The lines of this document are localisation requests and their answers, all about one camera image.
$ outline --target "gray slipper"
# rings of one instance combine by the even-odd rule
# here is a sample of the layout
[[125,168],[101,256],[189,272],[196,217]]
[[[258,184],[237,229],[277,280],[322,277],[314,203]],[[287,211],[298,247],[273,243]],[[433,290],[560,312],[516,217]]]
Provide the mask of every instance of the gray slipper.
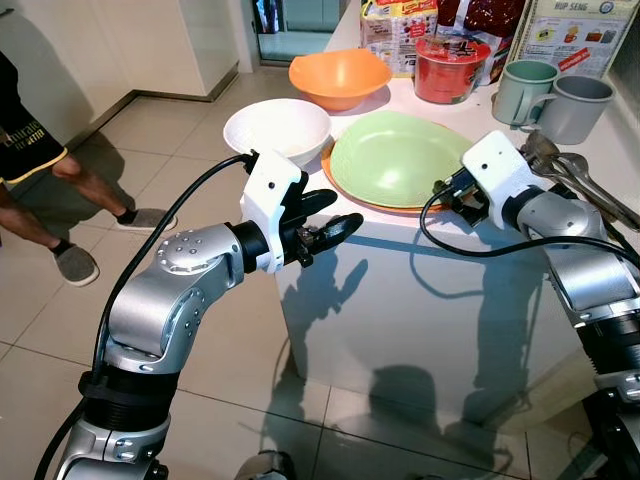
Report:
[[[116,225],[120,230],[152,232],[155,230],[158,223],[160,223],[160,220],[162,220],[165,213],[167,213],[166,210],[161,210],[159,208],[140,208],[136,210],[136,216],[133,217],[133,221],[131,223],[116,223]],[[171,230],[177,224],[178,219],[173,217],[164,230]]]
[[84,287],[100,275],[100,269],[93,257],[89,252],[76,245],[55,259],[62,277],[74,287]]

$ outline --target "orange bowl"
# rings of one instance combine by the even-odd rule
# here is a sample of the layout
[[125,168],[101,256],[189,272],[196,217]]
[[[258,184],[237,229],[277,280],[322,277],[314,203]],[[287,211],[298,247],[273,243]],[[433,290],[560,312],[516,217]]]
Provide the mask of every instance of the orange bowl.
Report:
[[350,110],[391,80],[391,70],[369,50],[353,48],[296,57],[289,80],[327,110]]

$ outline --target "red lid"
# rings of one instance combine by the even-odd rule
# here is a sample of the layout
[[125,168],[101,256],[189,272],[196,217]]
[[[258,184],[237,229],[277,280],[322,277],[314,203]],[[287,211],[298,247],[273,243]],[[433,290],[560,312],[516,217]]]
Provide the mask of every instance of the red lid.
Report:
[[473,37],[461,35],[435,35],[416,42],[416,51],[421,57],[439,63],[477,63],[490,54],[489,45]]

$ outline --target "red container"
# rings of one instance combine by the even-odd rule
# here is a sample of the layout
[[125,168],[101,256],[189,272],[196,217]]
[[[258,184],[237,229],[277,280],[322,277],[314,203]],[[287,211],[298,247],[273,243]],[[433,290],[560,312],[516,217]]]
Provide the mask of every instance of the red container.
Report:
[[416,95],[432,103],[460,103],[471,94],[491,49],[471,37],[435,35],[416,43]]

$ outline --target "green mug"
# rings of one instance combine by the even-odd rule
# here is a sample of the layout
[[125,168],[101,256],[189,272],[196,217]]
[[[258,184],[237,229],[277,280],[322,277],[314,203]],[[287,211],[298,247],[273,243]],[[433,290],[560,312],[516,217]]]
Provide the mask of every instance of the green mug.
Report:
[[560,72],[553,65],[535,60],[519,60],[508,64],[493,101],[494,118],[508,125],[526,125],[537,120],[542,108],[529,114],[533,101],[549,93]]

